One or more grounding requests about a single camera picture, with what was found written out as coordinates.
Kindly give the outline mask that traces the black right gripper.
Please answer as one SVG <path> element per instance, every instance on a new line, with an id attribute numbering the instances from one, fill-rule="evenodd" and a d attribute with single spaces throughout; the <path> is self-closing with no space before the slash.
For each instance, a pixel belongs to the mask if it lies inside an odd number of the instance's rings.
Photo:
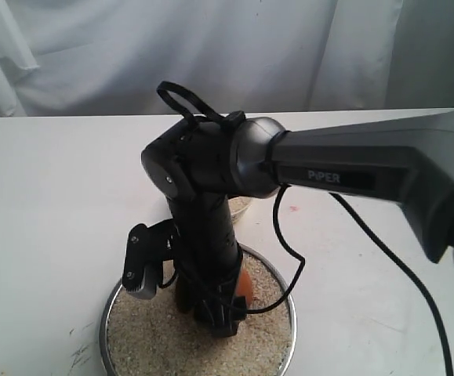
<path id="1" fill-rule="evenodd" d="M 178 311 L 191 313 L 213 337 L 235 336 L 247 300 L 236 292 L 243 255 L 227 196 L 200 193 L 191 201 L 167 203 L 178 233 L 172 241 Z"/>

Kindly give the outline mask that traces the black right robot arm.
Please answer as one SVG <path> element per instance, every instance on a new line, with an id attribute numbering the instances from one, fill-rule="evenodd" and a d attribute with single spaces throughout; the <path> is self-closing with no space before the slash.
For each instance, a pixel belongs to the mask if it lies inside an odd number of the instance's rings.
<path id="1" fill-rule="evenodd" d="M 240 249 L 227 198 L 265 198 L 307 186 L 398 204 L 427 258 L 454 250 L 454 111 L 424 117 L 289 131 L 269 117 L 187 109 L 141 155 L 172 218 L 143 233 L 140 289 L 153 291 L 173 260 L 191 287 L 191 308 L 230 336 L 248 310 L 234 296 Z"/>

